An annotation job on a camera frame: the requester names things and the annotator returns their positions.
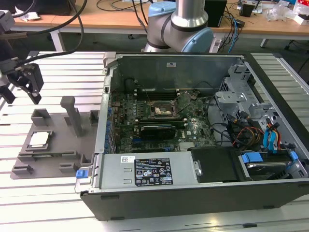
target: white label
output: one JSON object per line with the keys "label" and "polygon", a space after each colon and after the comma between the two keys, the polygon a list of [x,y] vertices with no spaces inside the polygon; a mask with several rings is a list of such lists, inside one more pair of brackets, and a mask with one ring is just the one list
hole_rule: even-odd
{"label": "white label", "polygon": [[120,159],[121,163],[134,163],[135,156],[122,156]]}
{"label": "white label", "polygon": [[176,67],[176,63],[166,63],[166,67],[167,68],[175,68]]}

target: black cable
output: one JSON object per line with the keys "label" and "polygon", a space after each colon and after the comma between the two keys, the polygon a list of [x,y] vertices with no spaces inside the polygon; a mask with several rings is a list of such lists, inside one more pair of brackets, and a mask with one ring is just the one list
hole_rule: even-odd
{"label": "black cable", "polygon": [[27,33],[26,32],[20,32],[20,33],[14,33],[14,34],[2,34],[2,35],[0,35],[0,40],[22,39],[22,38],[27,38],[27,37],[30,37],[30,36],[41,35],[41,34],[45,34],[45,33],[50,33],[50,32],[55,31],[55,30],[59,30],[59,29],[65,27],[66,25],[70,24],[71,22],[73,22],[82,13],[84,8],[86,7],[86,4],[87,4],[87,0],[84,0],[83,5],[80,8],[80,10],[71,19],[69,19],[65,23],[62,23],[62,24],[60,24],[60,25],[58,25],[54,28],[50,28],[50,29],[47,29],[47,30],[41,30],[41,31],[35,31],[35,32],[27,32]]}
{"label": "black cable", "polygon": [[71,2],[71,0],[68,0],[68,1],[70,3],[71,7],[73,8],[74,12],[76,13],[78,21],[79,21],[79,24],[81,26],[81,38],[80,38],[80,41],[79,41],[78,45],[74,49],[72,49],[70,51],[67,51],[67,52],[58,52],[58,53],[52,53],[52,54],[45,54],[45,55],[41,55],[41,56],[32,57],[32,58],[29,58],[29,59],[26,59],[26,60],[21,60],[21,61],[18,62],[19,66],[21,66],[23,64],[26,64],[26,63],[29,63],[29,62],[33,62],[33,61],[38,60],[38,59],[68,55],[68,54],[71,54],[71,53],[77,51],[77,49],[82,44],[82,41],[83,41],[83,38],[84,38],[84,26],[83,26],[83,23],[82,23],[82,20],[81,20],[79,14],[77,14],[77,10],[76,10],[75,5]]}
{"label": "black cable", "polygon": [[117,7],[117,6],[115,6],[114,4],[115,3],[117,3],[117,2],[120,2],[120,1],[122,1],[122,0],[117,0],[117,1],[114,1],[114,2],[112,2],[111,3],[111,7],[113,7],[115,10],[120,10],[120,11],[134,11],[133,9],[123,9],[123,8],[120,8],[120,7]]}
{"label": "black cable", "polygon": [[216,90],[208,81],[200,81],[198,82],[196,85],[193,86],[192,89],[196,89],[196,87],[201,84],[201,83],[206,83],[207,85],[209,85],[213,90]]}
{"label": "black cable", "polygon": [[222,125],[223,122],[216,122],[216,123],[213,123],[211,126],[213,127],[214,125],[218,125],[218,124]]}
{"label": "black cable", "polygon": [[132,3],[133,3],[133,7],[134,7],[134,11],[135,11],[135,15],[136,15],[137,21],[138,21],[138,22],[140,23],[140,25],[144,28],[144,31],[145,31],[146,33],[148,33],[148,32],[147,32],[147,29],[146,29],[146,27],[145,27],[145,25],[144,25],[144,23],[143,23],[143,21],[141,21],[139,15],[137,14],[137,10],[136,10],[136,6],[135,6],[134,0],[132,0]]}
{"label": "black cable", "polygon": [[308,51],[308,47],[307,47],[307,48],[305,48],[305,47],[300,47],[300,46],[296,45],[295,43],[298,43],[298,42],[297,42],[297,41],[291,40],[291,42],[290,42],[289,44],[293,44],[295,47],[298,47],[299,49]]}
{"label": "black cable", "polygon": [[230,138],[228,135],[226,135],[226,134],[224,134],[223,132],[217,130],[216,128],[212,128],[212,130],[215,131],[215,132],[217,132],[217,133],[219,133],[219,134],[221,134],[221,136],[224,136],[224,137],[227,138],[229,141],[232,141],[231,138]]}
{"label": "black cable", "polygon": [[305,64],[308,62],[309,57],[305,60],[305,62],[300,66],[299,70],[298,70],[298,74],[300,73],[300,71],[303,69],[303,67],[305,66]]}
{"label": "black cable", "polygon": [[298,43],[298,44],[301,44],[301,45],[309,45],[308,42],[301,43],[301,42],[299,42],[299,41],[297,41],[297,40],[293,40],[293,43]]}
{"label": "black cable", "polygon": [[32,10],[32,8],[35,6],[36,3],[37,3],[37,0],[33,0],[32,4],[29,6],[28,9],[26,9],[23,13],[13,15],[13,18],[19,18],[21,16],[28,14]]}
{"label": "black cable", "polygon": [[214,95],[209,99],[208,103],[207,103],[207,107],[206,107],[206,117],[208,117],[208,110],[209,110],[209,107],[211,105],[211,101],[214,99]]}
{"label": "black cable", "polygon": [[223,135],[221,134],[221,143],[220,143],[220,146],[222,146],[222,143],[223,143]]}
{"label": "black cable", "polygon": [[[235,29],[234,29],[235,28],[235,23],[234,23],[235,17],[229,12],[227,6],[225,6],[225,8],[226,8],[225,12],[227,13],[227,16],[224,15],[223,17],[225,17],[229,20],[229,22],[231,24],[231,29],[230,29],[229,34],[225,37],[222,44],[220,45],[218,51],[220,51],[221,49],[224,49],[225,46],[231,44],[232,38],[234,37],[234,33],[235,33]],[[239,29],[239,27],[237,27],[237,34],[236,34],[236,37],[235,37],[234,44],[238,41],[239,34],[241,33],[241,31],[242,31],[242,28]]]}
{"label": "black cable", "polygon": [[142,3],[141,0],[140,0],[140,9],[141,9],[141,13],[143,14],[144,20],[145,20],[146,24],[148,25],[147,18],[145,16],[144,9],[143,9],[143,3]]}
{"label": "black cable", "polygon": [[71,22],[73,22],[76,18],[79,17],[79,15],[83,12],[84,8],[86,7],[87,5],[87,0],[84,0],[83,4],[82,4],[82,7],[80,8],[80,10],[77,12],[76,11],[76,7],[75,5],[70,1],[68,0],[71,7],[73,8],[74,12],[75,12],[75,15],[70,19],[68,20],[67,22],[63,23],[63,24],[60,24],[59,26],[56,26],[54,28],[50,28],[50,29],[47,29],[47,30],[41,30],[41,31],[35,31],[35,32],[29,32],[28,33],[28,36],[34,36],[34,35],[42,35],[42,34],[45,34],[45,33],[50,33],[52,31],[55,31],[55,30],[59,30],[65,26],[67,26],[68,24],[70,24]]}
{"label": "black cable", "polygon": [[[97,2],[97,7],[98,7],[100,10],[108,11],[108,12],[123,11],[123,10],[126,10],[126,9],[129,9],[129,8],[132,8],[132,7],[133,7],[133,5],[132,5],[132,6],[128,6],[128,7],[126,7],[126,8],[115,9],[115,10],[109,10],[109,9],[104,9],[104,8],[102,8],[102,7],[99,6],[99,4],[100,4],[102,1],[103,1],[103,0],[99,0],[99,1]],[[112,2],[112,5],[114,5],[115,3],[120,2],[120,1],[122,1],[122,0],[114,1],[114,2]]]}
{"label": "black cable", "polygon": [[218,102],[217,102],[217,99],[214,98],[214,100],[215,100],[215,102],[216,102],[216,105],[217,105],[218,109],[219,109],[220,111],[222,111],[222,109],[220,108],[220,106],[219,106],[219,104],[218,104]]}

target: cable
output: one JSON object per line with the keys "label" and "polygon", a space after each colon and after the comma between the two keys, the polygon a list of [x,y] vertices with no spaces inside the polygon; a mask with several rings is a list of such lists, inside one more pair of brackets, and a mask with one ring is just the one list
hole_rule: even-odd
{"label": "cable", "polygon": [[232,48],[234,47],[235,44],[235,38],[236,38],[236,34],[237,34],[237,23],[235,21],[235,19],[233,18],[234,24],[235,24],[235,33],[234,33],[234,37],[233,37],[233,42],[228,50],[228,53],[230,53],[232,51]]}
{"label": "cable", "polygon": [[83,5],[80,8],[80,10],[71,19],[69,19],[67,22],[62,23],[57,27],[50,28],[50,29],[47,29],[47,30],[34,31],[34,32],[20,32],[20,33],[14,33],[14,34],[3,34],[3,35],[0,35],[0,40],[27,38],[29,36],[42,35],[42,34],[45,34],[45,33],[50,33],[50,32],[55,31],[55,30],[59,30],[59,29],[65,27],[66,25],[70,24],[71,22],[73,22],[82,13],[86,4],[87,4],[87,0],[84,0]]}
{"label": "cable", "polygon": [[146,24],[148,25],[147,18],[145,16],[144,9],[143,9],[143,3],[142,3],[141,0],[140,0],[140,9],[141,9],[141,13],[143,14],[144,20],[145,20]]}
{"label": "cable", "polygon": [[[248,130],[248,131],[250,132],[251,136],[252,136],[251,140],[250,140],[247,144],[245,144],[245,143],[243,143],[243,142],[241,142],[241,141],[238,140],[238,138],[240,137],[240,135],[241,135],[245,130]],[[245,148],[248,148],[248,147],[250,147],[250,146],[254,143],[254,141],[255,141],[254,132],[253,132],[249,127],[244,127],[244,128],[239,132],[239,134],[237,135],[237,137],[236,137],[236,139],[234,140],[234,142],[233,142],[232,145],[234,146],[236,143],[240,143],[240,144],[245,145]]]}
{"label": "cable", "polygon": [[207,107],[206,107],[206,117],[208,117],[208,110],[209,110],[209,107],[211,105],[211,101],[214,99],[214,95],[209,99],[208,103],[207,103]]}
{"label": "cable", "polygon": [[216,90],[208,81],[200,81],[198,82],[192,89],[196,89],[196,87],[201,84],[201,83],[206,83],[207,85],[209,85],[213,90]]}
{"label": "cable", "polygon": [[112,2],[111,7],[113,7],[115,10],[120,10],[120,11],[130,11],[130,12],[134,11],[131,8],[124,9],[124,8],[120,8],[120,7],[117,7],[117,6],[114,5],[115,3],[120,2],[120,1],[122,1],[122,0],[117,0],[117,1]]}
{"label": "cable", "polygon": [[137,10],[136,10],[136,6],[135,6],[134,0],[132,0],[132,3],[133,3],[133,7],[134,7],[134,11],[135,11],[135,15],[136,15],[137,21],[138,21],[138,22],[140,23],[140,25],[144,28],[144,31],[145,31],[146,33],[148,33],[148,32],[147,32],[147,29],[146,29],[146,27],[145,27],[145,25],[144,25],[144,23],[143,23],[143,21],[141,21],[139,15],[137,14]]}
{"label": "cable", "polygon": [[305,66],[305,64],[308,62],[309,57],[305,60],[305,62],[300,66],[299,70],[298,70],[298,74],[300,73],[300,71],[303,69],[303,67]]}
{"label": "cable", "polygon": [[77,51],[77,49],[82,44],[82,41],[83,41],[83,38],[84,38],[84,26],[83,26],[83,23],[82,23],[82,20],[81,20],[79,14],[78,14],[78,12],[76,10],[75,5],[71,2],[72,0],[68,0],[68,1],[70,3],[71,7],[73,8],[74,12],[76,13],[78,21],[79,21],[79,24],[81,26],[81,38],[80,38],[80,41],[79,41],[78,45],[74,49],[72,49],[70,51],[67,51],[67,52],[58,52],[58,53],[52,53],[52,54],[45,54],[45,55],[41,55],[41,56],[37,56],[37,57],[32,57],[32,58],[29,58],[29,59],[26,59],[26,60],[19,61],[18,62],[19,66],[21,66],[23,64],[26,64],[26,63],[29,63],[29,62],[33,62],[33,61],[38,60],[38,59],[68,55],[68,54],[71,54],[71,53]]}
{"label": "cable", "polygon": [[222,131],[222,134],[221,134],[221,143],[220,143],[220,146],[222,146],[222,143],[223,143],[223,134],[224,134],[224,132],[227,132],[227,130],[224,130],[224,131]]}
{"label": "cable", "polygon": [[28,9],[26,9],[23,13],[13,15],[13,18],[19,18],[21,16],[28,14],[32,10],[32,8],[35,6],[35,4],[37,4],[37,0],[33,0],[32,4],[29,6]]}
{"label": "cable", "polygon": [[224,137],[227,138],[229,141],[232,141],[231,138],[230,138],[228,135],[224,134],[223,132],[221,132],[221,131],[217,130],[216,128],[213,128],[213,127],[212,127],[211,129],[212,129],[213,131],[215,131],[215,132],[221,134],[221,136],[224,136]]}
{"label": "cable", "polygon": [[230,24],[231,24],[231,30],[230,30],[230,32],[228,33],[228,35],[225,36],[225,39],[222,41],[222,44],[220,45],[218,51],[224,49],[224,47],[225,47],[226,45],[229,45],[229,44],[231,44],[231,47],[233,48],[234,45],[235,45],[235,43],[236,43],[236,42],[238,41],[238,39],[239,39],[239,34],[240,34],[241,31],[242,31],[242,28],[239,29],[239,27],[237,27],[237,23],[236,23],[236,21],[235,21],[235,17],[229,12],[228,7],[226,6],[225,8],[226,8],[225,13],[226,13],[227,15],[224,15],[223,17],[224,17],[224,18],[227,18],[227,19],[229,20],[229,22],[230,22]]}
{"label": "cable", "polygon": [[99,4],[100,4],[102,1],[103,1],[103,0],[99,0],[99,1],[97,2],[97,7],[98,7],[100,10],[108,11],[108,12],[124,11],[124,10],[130,9],[130,8],[133,7],[133,5],[132,5],[132,6],[128,6],[128,7],[126,7],[126,8],[118,8],[118,7],[114,6],[114,4],[117,3],[117,2],[120,2],[120,1],[122,1],[122,0],[117,0],[117,1],[114,1],[114,2],[111,4],[111,6],[112,6],[113,8],[117,8],[117,9],[115,9],[115,10],[109,10],[109,9],[104,9],[104,8],[102,8],[102,7],[99,6]]}

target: blue tab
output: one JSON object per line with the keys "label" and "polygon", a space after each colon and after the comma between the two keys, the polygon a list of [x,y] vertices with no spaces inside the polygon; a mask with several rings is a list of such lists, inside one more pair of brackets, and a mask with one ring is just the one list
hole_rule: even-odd
{"label": "blue tab", "polygon": [[246,152],[241,157],[244,163],[263,162],[262,156],[258,152]]}
{"label": "blue tab", "polygon": [[290,156],[292,158],[292,160],[294,161],[295,159],[298,159],[298,155],[296,154],[296,152],[291,151]]}
{"label": "blue tab", "polygon": [[76,172],[77,179],[85,179],[88,178],[88,170],[78,170]]}
{"label": "blue tab", "polygon": [[248,157],[246,156],[246,154],[245,154],[245,155],[242,155],[241,157],[242,157],[242,160],[243,160],[244,163],[249,163],[249,159],[248,159]]}

